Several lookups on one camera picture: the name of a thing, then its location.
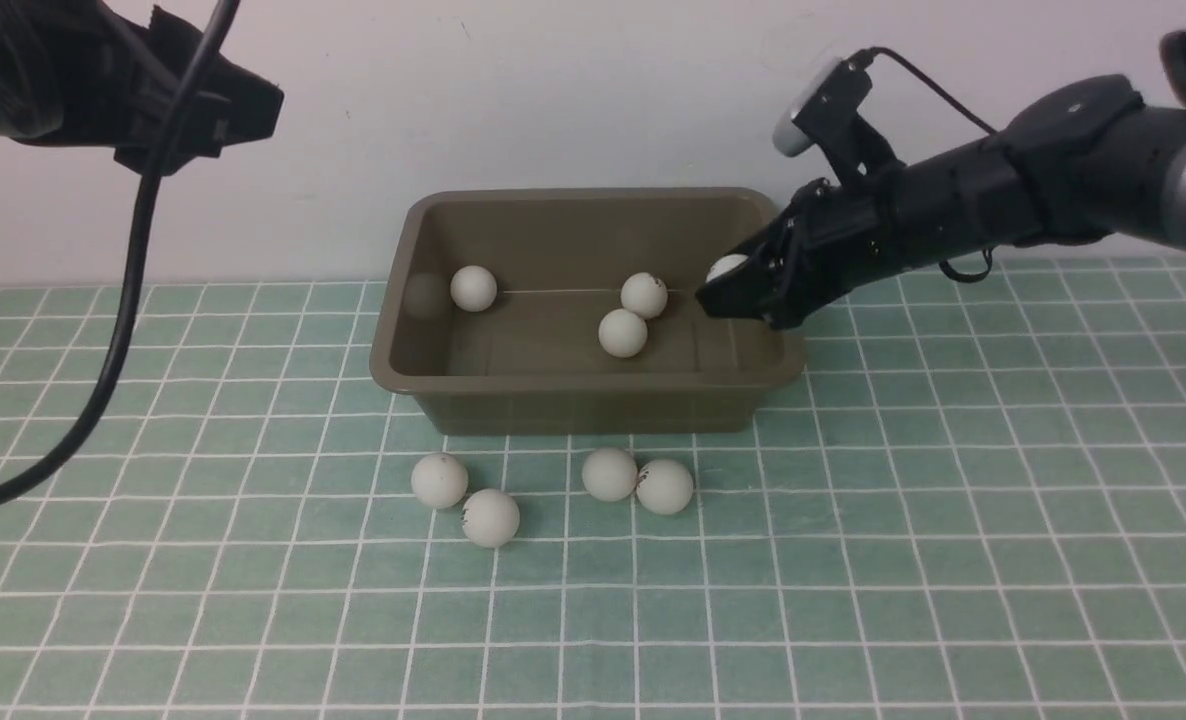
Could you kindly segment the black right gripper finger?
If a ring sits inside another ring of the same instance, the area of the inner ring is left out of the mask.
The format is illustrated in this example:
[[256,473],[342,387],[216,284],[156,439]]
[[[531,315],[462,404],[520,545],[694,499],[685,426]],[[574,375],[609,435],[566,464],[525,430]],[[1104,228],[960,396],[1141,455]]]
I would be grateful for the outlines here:
[[731,268],[699,287],[695,300],[709,318],[784,325],[780,286],[782,270]]
[[795,234],[799,225],[797,215],[772,219],[761,231],[754,232],[742,246],[745,265],[763,266],[767,272],[789,272],[797,265],[799,249]]

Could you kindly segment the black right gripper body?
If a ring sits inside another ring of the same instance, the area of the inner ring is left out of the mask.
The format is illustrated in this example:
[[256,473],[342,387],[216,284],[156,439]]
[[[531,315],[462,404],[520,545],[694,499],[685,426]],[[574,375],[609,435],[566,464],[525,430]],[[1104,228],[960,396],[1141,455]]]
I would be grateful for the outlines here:
[[777,217],[785,215],[798,217],[799,256],[793,269],[782,272],[784,325],[771,325],[777,331],[797,329],[806,316],[852,291],[913,268],[907,247],[895,238],[893,224],[873,195],[849,193],[825,179],[814,179],[793,193]]

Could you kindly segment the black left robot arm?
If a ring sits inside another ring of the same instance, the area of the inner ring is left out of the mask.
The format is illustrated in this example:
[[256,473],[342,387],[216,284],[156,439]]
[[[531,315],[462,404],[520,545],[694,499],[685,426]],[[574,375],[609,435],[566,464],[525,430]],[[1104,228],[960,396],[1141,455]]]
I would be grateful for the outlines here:
[[139,24],[104,1],[0,1],[0,136],[142,173],[203,37],[160,5]]

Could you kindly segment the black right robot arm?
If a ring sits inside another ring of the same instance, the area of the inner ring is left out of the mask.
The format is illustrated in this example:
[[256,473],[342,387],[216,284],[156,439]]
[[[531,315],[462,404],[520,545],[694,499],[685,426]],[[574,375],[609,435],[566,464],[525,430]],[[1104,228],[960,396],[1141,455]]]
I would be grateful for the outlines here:
[[791,117],[837,183],[816,179],[699,287],[707,316],[799,327],[854,289],[973,254],[1088,246],[1110,234],[1186,251],[1186,109],[1146,104],[1123,76],[1060,88],[1003,129],[908,165],[857,111],[817,88]]

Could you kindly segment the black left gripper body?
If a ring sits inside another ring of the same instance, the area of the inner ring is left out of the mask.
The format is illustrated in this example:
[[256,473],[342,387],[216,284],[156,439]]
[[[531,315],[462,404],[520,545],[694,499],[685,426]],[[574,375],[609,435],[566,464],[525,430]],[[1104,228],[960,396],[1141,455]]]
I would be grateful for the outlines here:
[[[151,9],[145,26],[104,1],[15,6],[42,42],[62,109],[57,129],[26,144],[113,149],[122,167],[140,172],[203,31],[162,6]],[[219,56],[200,79],[164,176],[196,158],[218,158],[229,146],[273,136],[283,102],[281,88]]]

